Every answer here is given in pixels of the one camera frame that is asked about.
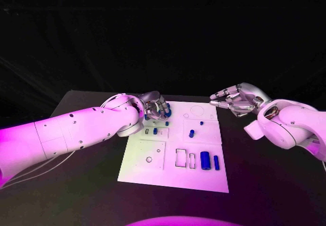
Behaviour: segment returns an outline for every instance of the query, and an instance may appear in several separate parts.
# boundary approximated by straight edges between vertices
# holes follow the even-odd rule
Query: black curtain
[[[209,96],[247,82],[326,109],[317,8],[70,7],[0,11],[1,125],[47,117],[69,90]]]

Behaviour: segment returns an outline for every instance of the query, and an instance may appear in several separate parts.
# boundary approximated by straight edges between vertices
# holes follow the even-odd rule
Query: white board
[[[206,103],[167,103],[171,109],[168,126],[165,121],[149,119],[142,122],[144,129],[128,136],[116,180],[227,193],[216,109]],[[209,152],[210,170],[200,168],[203,151]],[[214,155],[219,170],[214,170]]]

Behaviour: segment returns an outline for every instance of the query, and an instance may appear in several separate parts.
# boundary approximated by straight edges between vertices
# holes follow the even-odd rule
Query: cable
[[[322,162],[322,166],[324,166],[324,161],[321,161]],[[324,171],[326,171],[326,166],[324,166]]]
[[[71,156],[73,153],[74,153],[74,151],[69,154],[69,156],[64,158],[64,160]],[[37,176],[46,174],[53,168],[50,168],[50,169],[48,169],[47,171],[44,171],[41,174],[38,174],[38,175],[35,175],[35,176],[33,176],[33,177],[30,177],[30,178],[27,178],[27,179],[24,179],[24,180],[20,180],[20,181],[14,182],[14,183],[11,183],[9,185],[5,185],[2,188],[0,188],[0,190],[4,189],[4,188],[7,188],[8,186],[11,186],[11,185],[14,185],[14,184],[17,184],[17,183],[20,183],[20,182],[28,180],[28,179],[33,179],[34,177],[37,177]]]
[[[54,159],[57,158],[57,156],[54,158],[51,158],[46,163],[43,163],[40,166],[37,166],[31,171],[28,171],[27,173],[24,173],[22,175],[20,175],[18,177],[15,178],[11,178],[9,181],[15,180],[17,178],[20,178],[21,176],[30,174],[31,172],[34,172],[41,166],[44,166],[50,161],[53,161]]]

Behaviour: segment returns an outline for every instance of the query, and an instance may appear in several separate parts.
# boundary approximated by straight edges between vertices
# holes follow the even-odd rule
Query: dark tabletop
[[[69,91],[51,114],[99,106],[115,93]],[[167,101],[207,97],[164,95]],[[229,193],[116,181],[126,137],[76,151],[48,173],[0,191],[1,226],[121,226],[161,216],[194,216],[243,226],[326,225],[326,172],[299,147],[284,150],[253,141],[237,119],[216,109]],[[51,168],[69,154],[57,157]]]

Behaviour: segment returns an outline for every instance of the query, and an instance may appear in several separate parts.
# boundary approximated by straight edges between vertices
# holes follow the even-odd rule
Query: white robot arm
[[[213,100],[224,95],[224,102]],[[295,101],[271,100],[260,89],[247,83],[210,95],[209,104],[230,109],[236,117],[249,112],[256,114],[256,120],[243,128],[253,140],[265,136],[284,149],[297,145],[326,161],[326,112]]]
[[[0,188],[35,163],[142,129],[142,119],[165,120],[168,107],[157,91],[118,94],[100,105],[0,130]]]

